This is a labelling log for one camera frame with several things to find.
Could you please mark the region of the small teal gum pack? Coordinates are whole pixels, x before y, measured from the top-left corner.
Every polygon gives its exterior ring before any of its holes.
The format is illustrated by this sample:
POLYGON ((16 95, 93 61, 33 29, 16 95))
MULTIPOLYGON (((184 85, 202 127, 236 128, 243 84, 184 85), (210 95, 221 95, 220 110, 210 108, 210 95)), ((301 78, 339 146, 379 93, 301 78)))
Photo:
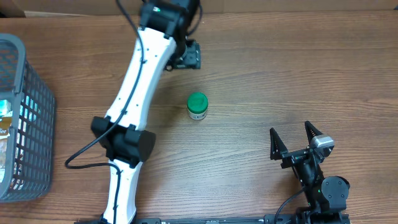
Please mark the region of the small teal gum pack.
POLYGON ((12 116, 12 104, 8 100, 0 100, 0 117, 12 116))

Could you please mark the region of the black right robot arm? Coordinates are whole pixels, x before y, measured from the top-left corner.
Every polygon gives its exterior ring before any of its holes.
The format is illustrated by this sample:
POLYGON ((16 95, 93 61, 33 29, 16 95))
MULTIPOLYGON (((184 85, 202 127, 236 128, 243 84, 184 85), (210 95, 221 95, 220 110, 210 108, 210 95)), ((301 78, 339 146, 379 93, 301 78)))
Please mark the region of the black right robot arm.
POLYGON ((281 168, 291 168, 301 185, 301 189, 290 196, 278 208, 273 217, 265 217, 271 223, 349 223, 346 200, 349 195, 349 182, 340 176, 325 177, 320 164, 332 153, 335 142, 331 136, 323 134, 314 125, 306 121, 305 130, 308 146, 290 152, 277 131, 270 129, 270 159, 281 161, 281 168), (308 205, 299 207, 292 215, 281 215, 283 208, 304 194, 308 205))

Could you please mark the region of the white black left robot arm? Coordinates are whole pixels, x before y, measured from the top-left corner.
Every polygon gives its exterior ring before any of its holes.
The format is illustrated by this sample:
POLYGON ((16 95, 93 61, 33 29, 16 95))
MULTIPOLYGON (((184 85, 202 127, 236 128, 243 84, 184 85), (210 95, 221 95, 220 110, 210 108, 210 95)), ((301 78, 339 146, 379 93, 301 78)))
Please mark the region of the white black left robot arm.
POLYGON ((189 39, 200 1, 146 1, 140 11, 134 53, 126 75, 104 117, 91 130, 106 150, 110 168, 108 204, 100 223, 134 223, 137 181, 156 136, 146 130, 147 115, 164 70, 199 69, 200 46, 189 39))

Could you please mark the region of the teal tissue pack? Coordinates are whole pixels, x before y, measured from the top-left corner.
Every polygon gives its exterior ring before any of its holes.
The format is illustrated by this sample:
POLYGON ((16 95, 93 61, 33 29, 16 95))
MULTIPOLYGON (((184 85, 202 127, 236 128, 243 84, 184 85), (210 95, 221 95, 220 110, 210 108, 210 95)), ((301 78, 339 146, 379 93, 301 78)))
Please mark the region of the teal tissue pack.
POLYGON ((41 114, 39 105, 28 95, 24 96, 21 101, 19 115, 28 121, 36 121, 38 115, 41 114))

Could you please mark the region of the brown clear snack bag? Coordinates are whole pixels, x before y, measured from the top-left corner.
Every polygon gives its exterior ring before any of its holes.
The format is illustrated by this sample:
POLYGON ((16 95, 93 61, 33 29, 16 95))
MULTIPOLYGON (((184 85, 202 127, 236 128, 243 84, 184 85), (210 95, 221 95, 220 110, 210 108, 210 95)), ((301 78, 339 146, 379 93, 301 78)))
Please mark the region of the brown clear snack bag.
POLYGON ((6 170, 6 151, 7 151, 7 140, 10 136, 9 128, 12 124, 12 116, 1 117, 1 135, 0 135, 0 181, 3 182, 6 170))

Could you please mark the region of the green lid jar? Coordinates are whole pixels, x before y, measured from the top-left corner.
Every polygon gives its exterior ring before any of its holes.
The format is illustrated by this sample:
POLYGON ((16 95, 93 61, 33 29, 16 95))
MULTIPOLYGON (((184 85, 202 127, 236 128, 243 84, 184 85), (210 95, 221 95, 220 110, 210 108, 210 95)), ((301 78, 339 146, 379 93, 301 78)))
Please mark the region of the green lid jar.
POLYGON ((208 98, 202 92, 194 92, 187 99, 187 111, 189 117, 194 120, 202 120, 208 111, 208 98))

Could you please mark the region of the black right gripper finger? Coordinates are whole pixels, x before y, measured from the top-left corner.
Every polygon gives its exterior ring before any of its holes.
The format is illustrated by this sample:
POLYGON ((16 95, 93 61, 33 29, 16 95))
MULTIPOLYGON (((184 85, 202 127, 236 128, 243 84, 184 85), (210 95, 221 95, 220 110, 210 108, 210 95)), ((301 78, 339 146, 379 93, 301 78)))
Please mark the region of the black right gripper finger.
POLYGON ((288 153, 288 149, 285 144, 277 134, 277 131, 274 128, 270 129, 270 138, 271 138, 271 149, 270 149, 270 159, 271 160, 279 160, 282 159, 282 155, 288 153))
POLYGON ((310 121, 305 122, 305 130, 306 130, 307 139, 308 139, 309 143, 311 143, 312 139, 315 136, 320 136, 323 134, 316 127, 314 127, 314 125, 310 121))

